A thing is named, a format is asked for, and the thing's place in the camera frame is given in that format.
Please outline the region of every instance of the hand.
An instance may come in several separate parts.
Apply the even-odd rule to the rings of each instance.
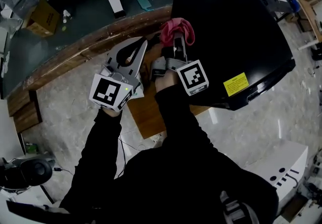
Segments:
[[[172,70],[167,70],[163,77],[157,77],[155,79],[155,89],[159,92],[167,87],[176,85],[178,83],[179,76]]]
[[[106,114],[108,114],[109,116],[111,116],[111,117],[117,117],[121,113],[121,111],[120,112],[115,112],[114,110],[110,110],[110,109],[107,109],[107,108],[103,108],[103,111]]]

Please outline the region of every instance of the pink cloth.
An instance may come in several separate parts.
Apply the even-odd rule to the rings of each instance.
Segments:
[[[175,32],[181,32],[185,36],[186,44],[191,46],[195,42],[195,32],[191,24],[183,18],[172,18],[161,26],[160,41],[165,47],[173,46]]]

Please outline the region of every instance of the person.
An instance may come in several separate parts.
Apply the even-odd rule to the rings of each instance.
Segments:
[[[162,146],[139,152],[115,178],[122,114],[100,109],[60,207],[75,214],[100,209],[97,220],[273,223],[276,189],[213,147],[190,112],[177,73],[168,70],[155,88],[168,135]]]

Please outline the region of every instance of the yellow sticker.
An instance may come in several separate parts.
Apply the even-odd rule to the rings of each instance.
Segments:
[[[249,83],[247,81],[245,73],[241,73],[236,77],[225,81],[223,85],[225,85],[228,96],[230,97],[231,95],[234,95],[235,93],[238,93],[239,91],[248,87]]]

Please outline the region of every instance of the black clothing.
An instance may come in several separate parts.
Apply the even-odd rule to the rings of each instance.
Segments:
[[[143,217],[152,211],[154,220],[196,217],[225,223],[219,196],[226,191],[248,204],[260,224],[273,223],[276,189],[213,147],[190,112],[182,88],[164,89],[155,99],[167,128],[163,145],[138,153],[123,176],[114,179],[121,115],[112,118],[100,110],[60,207],[73,213],[100,207],[105,217],[121,208],[121,218],[135,218],[148,206]]]

